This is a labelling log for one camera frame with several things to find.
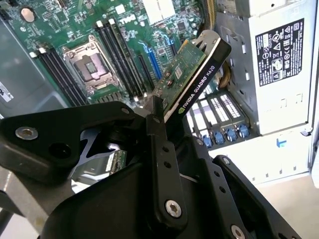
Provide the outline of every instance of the screw hole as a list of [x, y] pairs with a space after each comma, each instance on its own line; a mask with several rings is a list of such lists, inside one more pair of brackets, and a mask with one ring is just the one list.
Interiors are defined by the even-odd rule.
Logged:
[[166, 162], [166, 161], [165, 161], [165, 162], [164, 162], [164, 165], [165, 165], [166, 168], [171, 168], [171, 164], [170, 164], [169, 162]]
[[219, 190], [222, 192], [222, 193], [226, 193], [226, 190], [223, 188], [223, 187], [219, 187]]
[[54, 143], [49, 147], [49, 153], [59, 159], [65, 159], [71, 156], [71, 149], [64, 143]]
[[24, 129], [24, 130], [22, 130], [22, 134], [26, 135], [26, 136], [32, 136], [33, 132], [29, 129]]
[[164, 152], [166, 152], [166, 153], [168, 153], [169, 152], [169, 149], [168, 148], [166, 148], [166, 147], [164, 147], [163, 146], [163, 148], [162, 148], [163, 150], [164, 150]]

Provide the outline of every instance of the blue pcie slot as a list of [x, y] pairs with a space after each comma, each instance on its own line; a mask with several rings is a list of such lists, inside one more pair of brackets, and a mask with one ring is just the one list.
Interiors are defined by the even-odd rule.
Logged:
[[160, 68], [159, 68], [159, 65], [158, 65], [158, 63], [157, 63], [157, 61], [155, 59], [155, 55], [154, 55], [154, 53], [153, 53], [151, 48], [148, 49], [148, 55], [149, 55], [149, 57], [151, 59], [152, 65], [154, 67], [156, 77], [160, 80], [161, 79]]

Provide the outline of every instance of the label sticker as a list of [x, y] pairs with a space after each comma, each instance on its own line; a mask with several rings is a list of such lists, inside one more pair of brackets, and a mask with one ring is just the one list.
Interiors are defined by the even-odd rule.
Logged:
[[7, 90], [7, 88], [0, 82], [0, 96], [6, 101], [9, 102], [13, 99], [13, 95]]
[[182, 74], [183, 74], [183, 72], [181, 71], [181, 69], [178, 65], [178, 67], [176, 68], [176, 71], [175, 71], [176, 78], [179, 79], [182, 76]]
[[299, 74], [303, 39], [304, 18], [256, 36], [260, 86]]

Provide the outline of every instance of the chip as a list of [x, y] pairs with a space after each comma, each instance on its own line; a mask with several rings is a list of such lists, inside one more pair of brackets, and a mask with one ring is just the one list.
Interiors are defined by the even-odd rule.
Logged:
[[178, 26], [178, 28], [179, 28], [180, 31], [183, 31], [183, 30], [186, 29], [184, 22], [179, 22], [179, 23], [177, 24], [177, 26]]

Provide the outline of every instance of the green circuit board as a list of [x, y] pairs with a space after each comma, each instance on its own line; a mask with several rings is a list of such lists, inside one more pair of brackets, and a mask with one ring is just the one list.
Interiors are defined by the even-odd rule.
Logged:
[[122, 151], [122, 150], [115, 151], [115, 153], [112, 155], [113, 161], [112, 161], [112, 166], [110, 170], [110, 175], [120, 171], [121, 169], [125, 167], [126, 155], [127, 155], [126, 151]]
[[[109, 23], [123, 54], [135, 66], [137, 72], [133, 73], [140, 79], [137, 85], [144, 84], [146, 88], [143, 90], [140, 87], [140, 91], [145, 93], [152, 91], [152, 83], [156, 85], [173, 60], [176, 53], [172, 48], [178, 50], [186, 39], [195, 39], [202, 23], [201, 5], [197, 0], [168, 0], [175, 14], [163, 17], [156, 23], [150, 21], [145, 1], [0, 0], [0, 10], [5, 13], [28, 52], [37, 51], [41, 47], [54, 48], [61, 59], [65, 58], [63, 48], [73, 49], [85, 44], [91, 35], [96, 37], [105, 50], [96, 23]], [[29, 13], [27, 19], [21, 13], [25, 8]], [[80, 83], [79, 86], [82, 91], [87, 91]], [[126, 88], [123, 84], [119, 87], [110, 85], [91, 95], [86, 92], [86, 96], [99, 102], [99, 98], [114, 92], [125, 95]]]
[[153, 91], [153, 95], [163, 99], [164, 115], [205, 58], [204, 52], [189, 41], [185, 41]]

